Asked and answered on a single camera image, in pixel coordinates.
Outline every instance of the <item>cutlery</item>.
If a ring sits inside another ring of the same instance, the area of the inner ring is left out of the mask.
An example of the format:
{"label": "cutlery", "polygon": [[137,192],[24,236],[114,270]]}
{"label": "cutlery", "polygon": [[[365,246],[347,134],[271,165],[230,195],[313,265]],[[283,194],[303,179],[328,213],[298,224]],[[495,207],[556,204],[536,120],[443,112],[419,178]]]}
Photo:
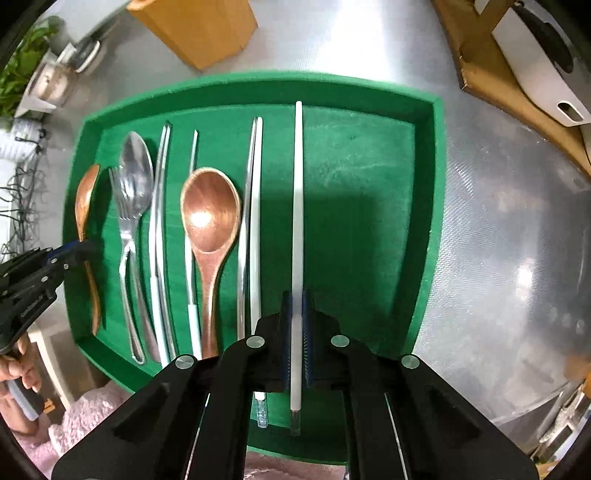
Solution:
{"label": "cutlery", "polygon": [[[99,175],[100,165],[94,164],[86,171],[78,184],[76,191],[76,203],[74,204],[74,215],[76,217],[76,228],[78,230],[78,240],[81,242],[86,239],[85,228],[90,211],[90,199],[92,191],[95,188],[96,179]],[[92,303],[92,335],[96,336],[100,328],[100,298],[99,291],[96,288],[96,282],[90,262],[84,262],[88,285],[90,288],[90,302]]]}
{"label": "cutlery", "polygon": [[216,335],[217,281],[238,233],[240,198],[222,172],[198,168],[181,192],[181,216],[202,283],[202,351],[218,355]]}
{"label": "cutlery", "polygon": [[150,208],[152,191],[154,190],[154,170],[148,147],[142,137],[136,132],[130,132],[125,138],[121,156],[119,157],[119,176],[123,189],[124,201],[128,206],[131,217],[137,219],[132,231],[134,247],[129,250],[131,263],[131,279],[134,285],[135,297],[138,302],[138,313],[144,330],[148,353],[155,362],[159,361],[158,344],[154,330],[150,323],[150,316],[146,308],[144,291],[139,275],[139,265],[135,249],[135,241],[141,216]]}
{"label": "cutlery", "polygon": [[129,337],[129,348],[131,350],[131,358],[138,364],[144,365],[146,358],[142,343],[139,341],[138,331],[135,327],[134,319],[131,315],[131,307],[129,305],[129,294],[127,293],[127,260],[129,252],[135,250],[133,239],[133,232],[135,230],[134,219],[124,199],[122,191],[121,177],[119,175],[120,168],[114,167],[109,169],[109,179],[111,181],[111,189],[113,191],[113,199],[118,214],[119,235],[121,236],[121,261],[119,262],[119,282],[121,284],[121,294],[123,296],[123,314],[125,324],[127,325],[127,333]]}
{"label": "cutlery", "polygon": [[[191,160],[189,162],[189,175],[195,170],[195,156],[197,154],[197,130],[193,133],[193,146],[191,148]],[[201,331],[199,330],[199,314],[197,312],[197,301],[195,300],[195,283],[193,276],[195,265],[193,260],[193,251],[191,250],[191,240],[185,235],[185,276],[187,279],[187,311],[189,313],[189,331],[191,334],[191,348],[193,356],[197,360],[203,358],[201,352]]]}
{"label": "cutlery", "polygon": [[163,298],[161,283],[158,272],[162,270],[159,266],[158,258],[163,255],[162,215],[159,212],[160,190],[163,187],[163,162],[168,156],[168,142],[170,140],[170,123],[166,122],[162,128],[160,136],[160,147],[158,148],[158,157],[156,160],[156,170],[154,176],[154,190],[152,191],[152,209],[150,210],[150,228],[148,231],[148,250],[150,258],[150,297],[152,300],[152,317],[154,318],[154,329],[156,331],[156,341],[158,343],[158,353],[160,354],[160,363],[166,367],[170,363],[170,354],[174,355],[174,350],[169,353],[167,345],[167,332],[170,325],[164,325]]}
{"label": "cutlery", "polygon": [[[256,119],[255,145],[252,166],[252,192],[250,211],[250,268],[249,286],[251,298],[251,334],[256,331],[256,323],[261,318],[261,157],[262,157],[262,118]],[[267,395],[254,392],[256,404],[256,424],[264,429],[269,425]]]}
{"label": "cutlery", "polygon": [[295,103],[294,205],[291,247],[290,430],[300,434],[304,291],[304,145],[302,104]]}
{"label": "cutlery", "polygon": [[166,190],[166,165],[168,163],[168,145],[172,125],[168,124],[168,136],[164,143],[162,156],[160,157],[160,177],[158,182],[158,209],[156,210],[156,272],[158,277],[158,291],[160,292],[160,306],[164,322],[164,331],[168,343],[168,351],[171,358],[177,357],[177,349],[174,342],[174,329],[170,322],[170,310],[168,308],[166,257],[164,256],[164,191]]}
{"label": "cutlery", "polygon": [[252,121],[251,146],[248,150],[246,162],[246,176],[244,179],[244,206],[238,234],[238,275],[236,276],[236,335],[242,340],[246,334],[246,260],[248,257],[248,241],[251,223],[251,191],[252,191],[252,167],[255,160],[257,119]]}

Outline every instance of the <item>knife block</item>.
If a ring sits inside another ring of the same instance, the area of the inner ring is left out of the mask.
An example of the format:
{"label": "knife block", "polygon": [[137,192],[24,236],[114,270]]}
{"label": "knife block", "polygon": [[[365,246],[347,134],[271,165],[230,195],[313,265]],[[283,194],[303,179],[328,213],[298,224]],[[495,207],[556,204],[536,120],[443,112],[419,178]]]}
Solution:
{"label": "knife block", "polygon": [[248,0],[134,0],[127,10],[198,70],[243,50],[257,26]]}

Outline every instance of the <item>kitchen counter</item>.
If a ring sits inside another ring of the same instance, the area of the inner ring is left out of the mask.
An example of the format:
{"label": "kitchen counter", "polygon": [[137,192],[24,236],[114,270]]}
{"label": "kitchen counter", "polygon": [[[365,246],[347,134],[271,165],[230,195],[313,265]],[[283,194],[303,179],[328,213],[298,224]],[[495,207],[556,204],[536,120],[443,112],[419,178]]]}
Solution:
{"label": "kitchen counter", "polygon": [[[296,69],[441,96],[447,186],[440,258],[414,353],[496,424],[551,400],[591,353],[591,182],[555,146],[462,92],[428,0],[251,0],[245,51],[203,74]],[[106,57],[49,117],[39,243],[61,244],[70,159],[87,114],[201,73],[126,12]],[[65,321],[63,303],[53,315]]]}

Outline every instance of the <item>white container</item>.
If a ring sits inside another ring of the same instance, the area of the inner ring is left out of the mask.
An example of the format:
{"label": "white container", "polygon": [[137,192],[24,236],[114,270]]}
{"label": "white container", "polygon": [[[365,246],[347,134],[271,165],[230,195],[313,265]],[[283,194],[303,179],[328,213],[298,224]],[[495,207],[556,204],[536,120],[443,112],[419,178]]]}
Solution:
{"label": "white container", "polygon": [[[480,14],[489,0],[476,0]],[[534,0],[524,8],[550,24],[573,58],[571,72],[553,63],[534,34],[513,8],[493,30],[493,37],[511,66],[519,85],[534,104],[565,127],[591,123],[591,74],[556,20]]]}

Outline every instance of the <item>white chopstick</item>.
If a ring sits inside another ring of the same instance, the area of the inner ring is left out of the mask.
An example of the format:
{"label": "white chopstick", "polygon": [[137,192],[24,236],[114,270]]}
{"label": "white chopstick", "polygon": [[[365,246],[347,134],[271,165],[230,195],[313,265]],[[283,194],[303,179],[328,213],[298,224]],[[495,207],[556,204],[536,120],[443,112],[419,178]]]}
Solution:
{"label": "white chopstick", "polygon": [[[251,298],[251,334],[256,331],[256,323],[261,318],[261,160],[262,160],[262,118],[256,119],[255,144],[252,165],[251,227],[249,255],[249,290]],[[267,395],[254,392],[256,403],[256,423],[260,428],[269,425]]]}
{"label": "white chopstick", "polygon": [[295,103],[294,208],[291,250],[290,430],[300,434],[304,290],[304,141],[302,104]]}

